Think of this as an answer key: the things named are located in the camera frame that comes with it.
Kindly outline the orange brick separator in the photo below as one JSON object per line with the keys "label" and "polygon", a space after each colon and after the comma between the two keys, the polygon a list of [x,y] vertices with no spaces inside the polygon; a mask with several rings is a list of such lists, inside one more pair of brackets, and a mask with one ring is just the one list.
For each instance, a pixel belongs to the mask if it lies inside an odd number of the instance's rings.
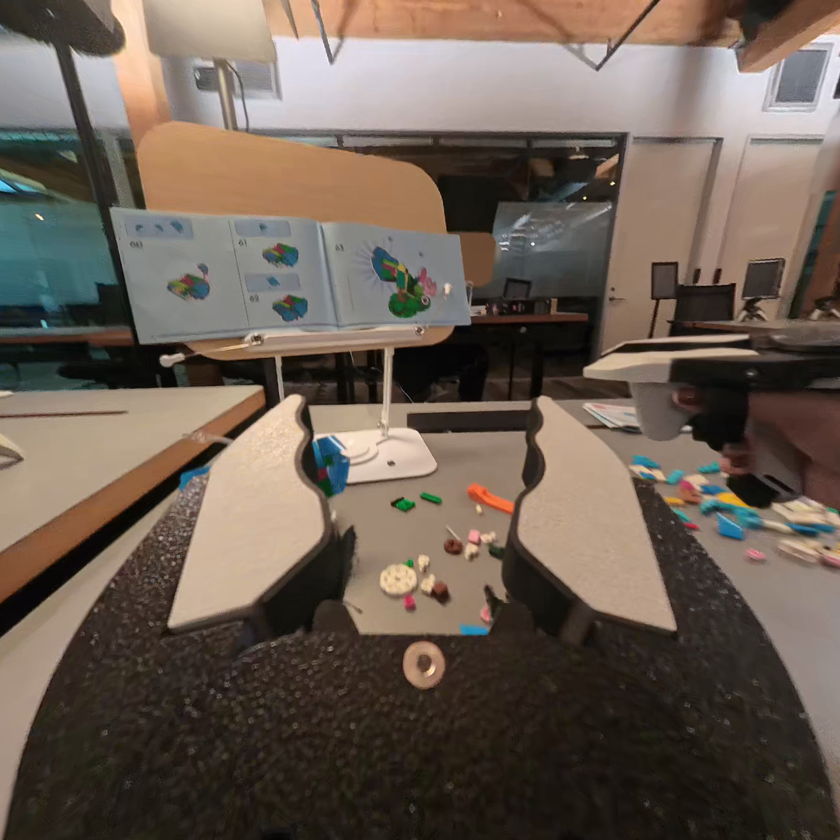
{"label": "orange brick separator", "polygon": [[506,513],[507,515],[512,515],[515,509],[515,503],[512,500],[500,497],[477,483],[468,486],[467,496],[475,504],[482,507],[482,509],[490,508]]}

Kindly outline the printed paper leaflets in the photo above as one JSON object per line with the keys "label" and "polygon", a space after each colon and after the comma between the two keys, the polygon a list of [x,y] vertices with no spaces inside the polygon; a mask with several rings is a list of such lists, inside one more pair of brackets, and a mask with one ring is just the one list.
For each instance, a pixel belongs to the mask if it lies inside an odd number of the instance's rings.
{"label": "printed paper leaflets", "polygon": [[632,405],[585,402],[583,410],[605,427],[628,434],[641,434],[636,408]]}

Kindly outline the book stand with wooden board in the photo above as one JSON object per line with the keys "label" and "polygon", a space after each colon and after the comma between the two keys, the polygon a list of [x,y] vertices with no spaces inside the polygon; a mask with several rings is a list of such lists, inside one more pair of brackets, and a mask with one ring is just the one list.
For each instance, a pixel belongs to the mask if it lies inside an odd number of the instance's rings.
{"label": "book stand with wooden board", "polygon": [[[152,211],[222,216],[303,217],[424,235],[445,234],[443,200],[418,167],[372,155],[273,140],[191,122],[163,122],[140,142],[138,163]],[[420,433],[390,421],[396,348],[442,342],[451,327],[403,326],[340,331],[242,328],[232,339],[189,339],[212,359],[274,358],[383,350],[383,398],[375,429],[338,432],[350,458],[349,483],[429,476],[437,461]]]}

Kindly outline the glass partition black frame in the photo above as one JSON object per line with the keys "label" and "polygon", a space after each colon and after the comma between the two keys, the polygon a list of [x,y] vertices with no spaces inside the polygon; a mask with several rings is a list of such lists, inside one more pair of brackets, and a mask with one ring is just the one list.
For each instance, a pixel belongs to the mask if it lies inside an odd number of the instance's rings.
{"label": "glass partition black frame", "polygon": [[369,154],[420,168],[443,201],[447,230],[491,235],[480,302],[553,302],[583,322],[457,329],[428,351],[397,351],[412,402],[512,398],[516,365],[577,374],[600,338],[627,136],[623,133],[268,132],[272,139]]}

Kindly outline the grey desk with wooden edge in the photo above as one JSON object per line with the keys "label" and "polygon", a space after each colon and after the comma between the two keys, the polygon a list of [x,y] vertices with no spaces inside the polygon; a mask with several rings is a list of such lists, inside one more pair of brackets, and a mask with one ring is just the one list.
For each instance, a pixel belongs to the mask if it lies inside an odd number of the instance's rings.
{"label": "grey desk with wooden edge", "polygon": [[19,392],[2,413],[126,409],[124,416],[2,420],[22,463],[1,475],[1,599],[5,602],[69,552],[176,477],[266,405],[257,385],[120,391]]}

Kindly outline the black office chair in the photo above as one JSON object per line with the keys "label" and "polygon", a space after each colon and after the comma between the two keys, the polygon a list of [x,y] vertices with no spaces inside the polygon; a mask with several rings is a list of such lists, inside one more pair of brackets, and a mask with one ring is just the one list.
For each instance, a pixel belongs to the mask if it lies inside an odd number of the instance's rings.
{"label": "black office chair", "polygon": [[675,289],[675,311],[668,336],[676,338],[696,334],[696,322],[728,322],[734,316],[736,284],[685,285]]}

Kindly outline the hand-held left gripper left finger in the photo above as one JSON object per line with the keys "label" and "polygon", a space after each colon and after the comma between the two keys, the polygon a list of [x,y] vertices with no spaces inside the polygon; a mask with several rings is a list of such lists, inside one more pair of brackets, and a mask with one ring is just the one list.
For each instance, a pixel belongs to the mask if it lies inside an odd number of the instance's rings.
{"label": "hand-held left gripper left finger", "polygon": [[286,397],[210,468],[167,628],[243,622],[258,640],[349,623],[343,598],[357,549],[316,484],[312,421]]}

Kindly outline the small loose lego pieces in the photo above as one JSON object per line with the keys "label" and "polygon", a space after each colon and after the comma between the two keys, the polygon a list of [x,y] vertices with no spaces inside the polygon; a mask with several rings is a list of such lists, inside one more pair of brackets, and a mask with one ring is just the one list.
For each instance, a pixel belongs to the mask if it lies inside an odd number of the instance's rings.
{"label": "small loose lego pieces", "polygon": [[[434,541],[401,559],[414,567],[417,588],[399,597],[413,628],[421,634],[483,635],[489,632],[502,604],[510,596],[501,581],[503,547],[496,532],[448,525],[426,532]],[[455,538],[463,543],[462,554],[444,551],[444,542]],[[450,599],[438,603],[432,597],[436,581],[447,584]]]}

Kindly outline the wall air vent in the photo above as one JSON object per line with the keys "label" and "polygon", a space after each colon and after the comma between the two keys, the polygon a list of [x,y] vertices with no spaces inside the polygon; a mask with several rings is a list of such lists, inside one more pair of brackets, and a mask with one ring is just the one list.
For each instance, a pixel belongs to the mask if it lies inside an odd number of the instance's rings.
{"label": "wall air vent", "polygon": [[[234,95],[251,99],[281,100],[280,77],[276,64],[254,61],[231,61]],[[192,61],[192,75],[197,90],[204,93],[218,94],[218,78],[211,60],[195,59]]]}
{"label": "wall air vent", "polygon": [[831,43],[816,42],[783,59],[773,68],[763,110],[815,111],[832,54]]}

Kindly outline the white door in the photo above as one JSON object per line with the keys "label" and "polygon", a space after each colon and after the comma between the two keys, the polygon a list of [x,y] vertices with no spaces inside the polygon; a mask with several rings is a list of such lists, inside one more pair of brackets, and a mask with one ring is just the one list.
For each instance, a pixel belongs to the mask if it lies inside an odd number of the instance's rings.
{"label": "white door", "polygon": [[633,136],[627,142],[612,229],[600,350],[647,337],[651,266],[676,262],[686,278],[713,175],[718,140]]}
{"label": "white door", "polygon": [[780,295],[766,312],[769,318],[788,312],[820,207],[811,187],[822,144],[816,137],[747,142],[719,257],[722,282],[737,286],[736,308],[749,263],[783,259]]}

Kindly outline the wooden background desk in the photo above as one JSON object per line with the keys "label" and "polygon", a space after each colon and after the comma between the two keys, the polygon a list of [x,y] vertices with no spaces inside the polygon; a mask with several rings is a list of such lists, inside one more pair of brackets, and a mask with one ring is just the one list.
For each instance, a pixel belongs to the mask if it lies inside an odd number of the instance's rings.
{"label": "wooden background desk", "polygon": [[530,348],[527,398],[540,396],[543,389],[545,351],[547,345],[566,334],[575,331],[581,341],[572,343],[563,350],[579,351],[589,336],[591,320],[580,311],[557,311],[555,313],[525,313],[512,315],[485,314],[471,318],[470,330],[475,334],[472,340],[483,343],[497,340],[507,349],[506,400],[513,401],[516,369],[520,348]]}

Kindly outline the white shade floor lamp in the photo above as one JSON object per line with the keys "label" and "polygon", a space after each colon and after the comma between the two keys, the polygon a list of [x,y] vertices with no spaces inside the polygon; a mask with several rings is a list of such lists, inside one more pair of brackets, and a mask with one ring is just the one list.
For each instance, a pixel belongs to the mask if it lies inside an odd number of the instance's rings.
{"label": "white shade floor lamp", "polygon": [[277,61],[261,1],[143,1],[150,51],[158,57],[211,60],[226,130],[238,130],[232,64]]}

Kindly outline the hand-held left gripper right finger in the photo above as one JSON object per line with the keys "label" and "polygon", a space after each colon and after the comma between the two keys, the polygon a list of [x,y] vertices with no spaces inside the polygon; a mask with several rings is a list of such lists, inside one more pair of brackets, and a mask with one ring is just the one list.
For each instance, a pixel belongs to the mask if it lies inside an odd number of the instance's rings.
{"label": "hand-held left gripper right finger", "polygon": [[536,629],[582,644],[597,623],[673,637],[677,621],[633,479],[548,397],[532,401],[501,578]]}

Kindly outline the person's right hand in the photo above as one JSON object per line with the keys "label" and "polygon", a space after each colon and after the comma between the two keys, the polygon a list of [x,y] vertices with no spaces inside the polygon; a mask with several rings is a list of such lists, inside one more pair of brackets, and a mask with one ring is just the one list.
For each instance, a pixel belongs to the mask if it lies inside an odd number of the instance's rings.
{"label": "person's right hand", "polygon": [[[705,394],[683,387],[673,394],[672,400],[697,415],[703,408]],[[796,451],[805,496],[838,510],[838,393],[753,392],[749,396],[749,419]],[[754,471],[757,452],[754,436],[747,436],[741,443],[723,448],[720,465],[730,476],[747,475]]]}

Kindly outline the open lego instruction booklet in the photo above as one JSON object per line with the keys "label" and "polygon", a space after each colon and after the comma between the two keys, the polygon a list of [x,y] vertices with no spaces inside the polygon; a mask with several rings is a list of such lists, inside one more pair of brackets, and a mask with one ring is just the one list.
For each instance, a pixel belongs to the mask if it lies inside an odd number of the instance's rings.
{"label": "open lego instruction booklet", "polygon": [[111,219],[144,344],[470,324],[453,234],[127,208]]}

